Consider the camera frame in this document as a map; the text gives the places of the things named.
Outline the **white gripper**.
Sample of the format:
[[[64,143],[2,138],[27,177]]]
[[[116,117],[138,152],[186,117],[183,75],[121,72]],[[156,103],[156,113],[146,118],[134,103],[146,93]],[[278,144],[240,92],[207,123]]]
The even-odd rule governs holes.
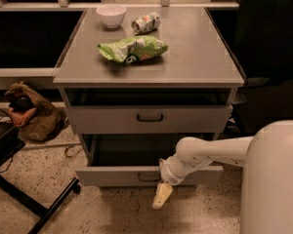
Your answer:
[[[172,194],[172,185],[178,185],[189,174],[206,168],[212,163],[212,160],[208,156],[182,156],[181,154],[174,154],[167,159],[160,158],[158,162],[163,182],[157,185],[153,199],[152,207],[156,210],[162,208]]]

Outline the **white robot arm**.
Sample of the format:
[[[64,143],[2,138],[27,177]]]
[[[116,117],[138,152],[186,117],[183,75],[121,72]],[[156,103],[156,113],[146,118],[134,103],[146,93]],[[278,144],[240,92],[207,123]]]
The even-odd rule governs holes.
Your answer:
[[[161,208],[175,185],[214,161],[243,169],[239,234],[293,234],[293,120],[271,123],[254,136],[180,139],[176,153],[159,161],[153,206]]]

